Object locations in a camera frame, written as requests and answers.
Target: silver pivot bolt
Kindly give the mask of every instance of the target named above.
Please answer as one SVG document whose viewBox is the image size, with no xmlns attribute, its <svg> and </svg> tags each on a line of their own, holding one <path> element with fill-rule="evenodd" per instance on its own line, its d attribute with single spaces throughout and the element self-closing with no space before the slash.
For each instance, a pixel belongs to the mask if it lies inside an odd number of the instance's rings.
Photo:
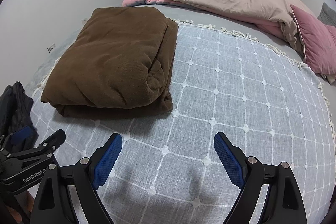
<svg viewBox="0 0 336 224">
<path fill-rule="evenodd" d="M 49 168 L 50 170 L 53 170 L 53 169 L 56 168 L 56 164 L 50 164 L 50 165 L 48 166 L 48 168 Z"/>
<path fill-rule="evenodd" d="M 88 158 L 82 158 L 82 159 L 80 160 L 80 163 L 83 164 L 83 165 L 87 164 L 88 162 L 89 162 L 89 159 L 88 159 Z"/>
<path fill-rule="evenodd" d="M 283 168 L 288 168 L 288 167 L 289 167 L 289 164 L 288 164 L 287 162 L 283 161 L 283 162 L 281 163 L 281 166 L 282 166 Z"/>
<path fill-rule="evenodd" d="M 257 159 L 255 157 L 249 157 L 247 159 L 249 161 L 249 163 L 255 164 L 257 162 Z"/>
</svg>

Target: black coat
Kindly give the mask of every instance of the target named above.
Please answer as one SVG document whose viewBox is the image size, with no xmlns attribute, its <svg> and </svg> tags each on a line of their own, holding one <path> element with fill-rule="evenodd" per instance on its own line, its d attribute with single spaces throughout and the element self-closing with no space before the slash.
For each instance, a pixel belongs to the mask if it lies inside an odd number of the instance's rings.
<svg viewBox="0 0 336 224">
<path fill-rule="evenodd" d="M 6 87 L 0 96 L 0 137 L 4 135 L 0 145 L 9 153 L 33 148 L 38 137 L 30 119 L 33 102 L 20 82 Z"/>
</svg>

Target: brown blanket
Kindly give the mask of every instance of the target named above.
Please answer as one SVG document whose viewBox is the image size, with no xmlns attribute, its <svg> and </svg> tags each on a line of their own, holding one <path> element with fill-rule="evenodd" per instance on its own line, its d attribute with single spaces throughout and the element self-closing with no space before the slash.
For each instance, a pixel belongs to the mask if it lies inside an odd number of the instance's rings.
<svg viewBox="0 0 336 224">
<path fill-rule="evenodd" d="M 65 117 L 90 119 L 171 110 L 178 28 L 152 7 L 96 9 L 50 74 L 41 101 Z"/>
</svg>

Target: electrical outlet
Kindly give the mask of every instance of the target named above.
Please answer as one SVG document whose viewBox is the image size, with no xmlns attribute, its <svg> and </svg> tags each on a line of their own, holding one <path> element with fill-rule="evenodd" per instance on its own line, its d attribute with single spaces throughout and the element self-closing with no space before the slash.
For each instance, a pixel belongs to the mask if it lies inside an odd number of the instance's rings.
<svg viewBox="0 0 336 224">
<path fill-rule="evenodd" d="M 55 43 L 53 45 L 51 45 L 50 47 L 48 47 L 48 52 L 50 53 L 53 49 L 55 49 L 56 46 L 55 46 Z"/>
<path fill-rule="evenodd" d="M 87 17 L 82 19 L 82 24 L 85 25 L 85 23 L 87 22 Z"/>
</svg>

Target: white embroidered dot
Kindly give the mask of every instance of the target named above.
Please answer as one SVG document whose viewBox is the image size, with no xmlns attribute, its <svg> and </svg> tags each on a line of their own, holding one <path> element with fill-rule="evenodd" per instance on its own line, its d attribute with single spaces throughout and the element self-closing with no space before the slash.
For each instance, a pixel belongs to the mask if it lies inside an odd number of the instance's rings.
<svg viewBox="0 0 336 224">
<path fill-rule="evenodd" d="M 250 130 L 247 124 L 244 124 L 243 130 L 245 133 L 247 133 Z"/>
<path fill-rule="evenodd" d="M 209 156 L 205 156 L 204 160 L 202 160 L 205 167 L 209 166 L 211 164 L 211 160 Z"/>
<path fill-rule="evenodd" d="M 197 208 L 199 205 L 201 205 L 201 201 L 199 198 L 195 198 L 191 204 L 193 205 L 193 208 Z"/>
<path fill-rule="evenodd" d="M 173 112 L 171 112 L 171 114 L 173 115 L 174 118 L 176 118 L 178 115 L 180 115 L 180 112 L 175 109 Z"/>
<path fill-rule="evenodd" d="M 146 191 L 147 191 L 147 193 L 148 193 L 149 196 L 156 195 L 156 191 L 155 191 L 154 186 L 149 187 L 149 189 L 146 189 Z"/>
<path fill-rule="evenodd" d="M 211 127 L 214 127 L 217 124 L 217 122 L 216 122 L 216 120 L 215 120 L 214 117 L 212 117 L 211 120 L 208 120 L 208 122 L 211 125 Z"/>
<path fill-rule="evenodd" d="M 272 135 L 272 137 L 274 137 L 275 132 L 274 132 L 274 129 L 273 129 L 273 128 L 271 129 L 271 131 L 270 131 L 269 133 Z"/>
<path fill-rule="evenodd" d="M 131 138 L 131 135 L 129 132 L 122 133 L 121 136 L 122 136 L 123 142 L 127 142 Z"/>
<path fill-rule="evenodd" d="M 215 95 L 218 95 L 219 94 L 219 90 L 218 89 L 215 89 L 212 91 Z"/>
<path fill-rule="evenodd" d="M 95 120 L 94 125 L 98 127 L 100 125 L 100 120 Z"/>
<path fill-rule="evenodd" d="M 161 154 L 163 156 L 167 155 L 170 153 L 168 146 L 165 144 L 162 148 L 159 148 L 159 150 L 161 151 Z"/>
<path fill-rule="evenodd" d="M 115 173 L 115 171 L 114 171 L 114 168 L 112 168 L 112 170 L 111 170 L 111 172 L 110 172 L 110 174 L 109 174 L 109 178 L 113 178 L 113 177 L 115 177 L 116 176 L 116 173 Z"/>
</svg>

